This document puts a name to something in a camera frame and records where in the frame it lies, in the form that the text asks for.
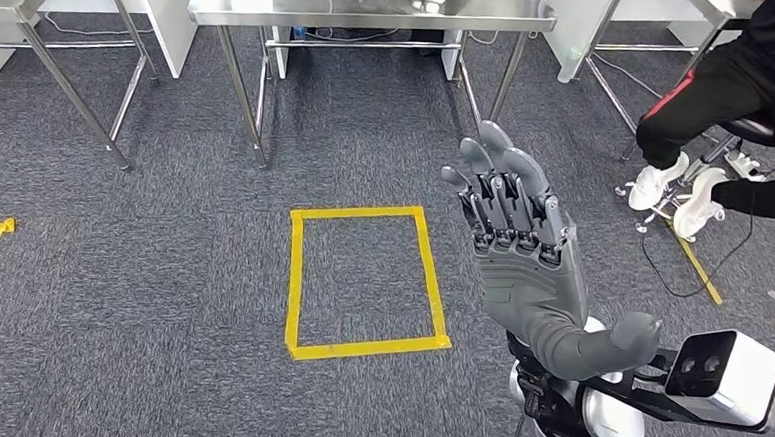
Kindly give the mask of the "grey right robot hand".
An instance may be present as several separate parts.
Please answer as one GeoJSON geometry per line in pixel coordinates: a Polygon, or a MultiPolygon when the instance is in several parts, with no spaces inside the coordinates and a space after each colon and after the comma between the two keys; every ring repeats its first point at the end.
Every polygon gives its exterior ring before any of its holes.
{"type": "Polygon", "coordinates": [[[490,317],[562,380],[648,364],[660,321],[630,312],[614,328],[586,331],[587,289],[573,220],[536,159],[493,121],[483,120],[478,132],[459,144],[473,178],[446,166],[440,176],[459,197],[490,317]]]}

